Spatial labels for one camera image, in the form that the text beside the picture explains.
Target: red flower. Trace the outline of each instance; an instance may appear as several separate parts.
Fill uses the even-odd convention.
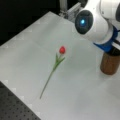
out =
[[[66,52],[65,47],[62,46],[62,47],[60,48],[59,52],[60,52],[60,54],[65,54],[65,52]]]

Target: metal bracket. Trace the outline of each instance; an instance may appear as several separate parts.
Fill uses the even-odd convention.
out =
[[[71,22],[75,22],[75,18],[80,10],[81,10],[81,3],[77,3],[68,11],[61,10],[59,15],[65,19],[68,19]]]

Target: white table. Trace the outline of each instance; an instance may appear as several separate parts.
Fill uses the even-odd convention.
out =
[[[65,61],[40,93],[60,46]],[[0,47],[0,80],[42,120],[119,120],[120,69],[104,75],[103,52],[49,12]]]

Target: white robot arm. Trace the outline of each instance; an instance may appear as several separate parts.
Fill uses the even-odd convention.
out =
[[[105,52],[109,52],[112,46],[120,50],[118,30],[109,19],[120,22],[120,0],[88,0],[76,17],[75,27],[82,37]]]

